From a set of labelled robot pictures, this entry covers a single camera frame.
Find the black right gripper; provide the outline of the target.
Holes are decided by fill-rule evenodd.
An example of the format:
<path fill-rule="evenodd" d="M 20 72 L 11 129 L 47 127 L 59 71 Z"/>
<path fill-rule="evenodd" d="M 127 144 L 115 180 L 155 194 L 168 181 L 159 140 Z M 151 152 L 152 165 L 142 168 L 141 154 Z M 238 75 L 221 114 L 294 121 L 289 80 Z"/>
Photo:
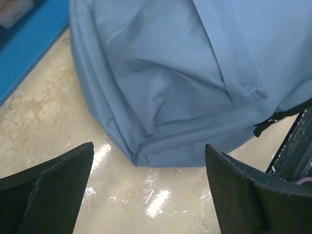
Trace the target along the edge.
<path fill-rule="evenodd" d="M 266 173 L 299 185 L 312 184 L 312 110 L 300 113 Z"/>

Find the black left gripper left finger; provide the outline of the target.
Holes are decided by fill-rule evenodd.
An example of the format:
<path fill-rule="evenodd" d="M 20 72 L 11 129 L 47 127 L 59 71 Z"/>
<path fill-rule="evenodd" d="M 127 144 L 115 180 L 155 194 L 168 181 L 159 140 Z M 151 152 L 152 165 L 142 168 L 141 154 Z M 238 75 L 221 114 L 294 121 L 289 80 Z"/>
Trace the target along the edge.
<path fill-rule="evenodd" d="M 2 234 L 71 234 L 94 159 L 84 143 L 0 180 Z"/>

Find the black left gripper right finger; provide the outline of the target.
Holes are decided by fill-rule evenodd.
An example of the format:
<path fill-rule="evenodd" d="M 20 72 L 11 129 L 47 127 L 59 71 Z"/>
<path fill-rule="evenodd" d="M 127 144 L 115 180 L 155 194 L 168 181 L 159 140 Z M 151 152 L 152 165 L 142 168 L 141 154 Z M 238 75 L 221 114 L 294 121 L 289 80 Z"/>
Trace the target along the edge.
<path fill-rule="evenodd" d="M 310 234 L 312 189 L 206 145 L 206 170 L 223 234 Z"/>

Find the blue fabric backpack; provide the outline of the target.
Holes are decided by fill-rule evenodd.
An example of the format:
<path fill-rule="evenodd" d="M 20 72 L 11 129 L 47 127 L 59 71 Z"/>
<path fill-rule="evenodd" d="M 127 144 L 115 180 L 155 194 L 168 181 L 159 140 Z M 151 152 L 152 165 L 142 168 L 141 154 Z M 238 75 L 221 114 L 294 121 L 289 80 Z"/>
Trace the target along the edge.
<path fill-rule="evenodd" d="M 309 0 L 72 0 L 88 108 L 141 167 L 202 167 L 312 105 Z"/>

